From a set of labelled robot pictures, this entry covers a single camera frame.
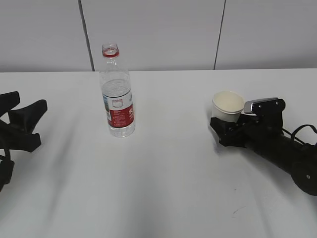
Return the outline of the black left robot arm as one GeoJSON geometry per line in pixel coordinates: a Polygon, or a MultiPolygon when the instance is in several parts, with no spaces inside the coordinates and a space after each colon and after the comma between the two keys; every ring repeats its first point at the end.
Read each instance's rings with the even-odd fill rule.
{"type": "Polygon", "coordinates": [[[0,121],[0,187],[9,184],[15,162],[11,159],[11,150],[35,151],[41,144],[38,133],[33,133],[37,123],[48,110],[47,101],[38,100],[26,107],[15,109],[20,103],[19,92],[1,94],[0,115],[8,114],[9,122],[0,121]]]}

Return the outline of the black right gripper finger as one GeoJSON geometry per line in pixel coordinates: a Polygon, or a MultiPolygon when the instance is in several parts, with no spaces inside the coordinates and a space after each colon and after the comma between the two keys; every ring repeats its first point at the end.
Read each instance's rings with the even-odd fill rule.
{"type": "Polygon", "coordinates": [[[243,120],[228,122],[212,117],[210,126],[218,136],[218,141],[222,146],[245,147],[246,136],[243,131],[243,120]]]}

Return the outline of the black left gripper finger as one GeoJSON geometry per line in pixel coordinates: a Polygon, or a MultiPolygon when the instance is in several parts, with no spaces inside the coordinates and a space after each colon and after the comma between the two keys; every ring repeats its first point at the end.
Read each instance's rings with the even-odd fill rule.
{"type": "Polygon", "coordinates": [[[0,117],[15,108],[20,103],[18,91],[0,94],[0,117]]]}
{"type": "Polygon", "coordinates": [[[32,134],[37,123],[48,110],[47,101],[38,100],[24,108],[8,112],[9,125],[26,134],[32,134]]]}

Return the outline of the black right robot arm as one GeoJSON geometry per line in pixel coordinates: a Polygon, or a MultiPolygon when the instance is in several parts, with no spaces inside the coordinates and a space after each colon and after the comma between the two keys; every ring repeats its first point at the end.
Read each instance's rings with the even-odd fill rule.
{"type": "Polygon", "coordinates": [[[293,132],[283,128],[285,101],[265,98],[247,101],[245,113],[236,122],[212,117],[210,125],[221,145],[247,148],[288,173],[298,188],[317,194],[317,146],[297,138],[305,128],[293,132]]]}

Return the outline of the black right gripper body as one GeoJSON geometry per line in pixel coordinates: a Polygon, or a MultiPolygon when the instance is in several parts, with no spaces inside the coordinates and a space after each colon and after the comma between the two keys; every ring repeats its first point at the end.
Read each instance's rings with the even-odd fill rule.
{"type": "Polygon", "coordinates": [[[277,99],[260,104],[260,108],[253,109],[254,114],[242,116],[243,131],[248,145],[278,148],[284,146],[285,135],[282,132],[282,112],[285,101],[277,99]]]}

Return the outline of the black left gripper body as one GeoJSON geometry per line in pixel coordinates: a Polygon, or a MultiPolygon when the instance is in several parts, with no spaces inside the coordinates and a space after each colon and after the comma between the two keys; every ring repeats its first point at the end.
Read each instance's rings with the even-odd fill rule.
{"type": "Polygon", "coordinates": [[[38,133],[26,133],[0,121],[0,148],[33,152],[41,146],[38,133]]]}

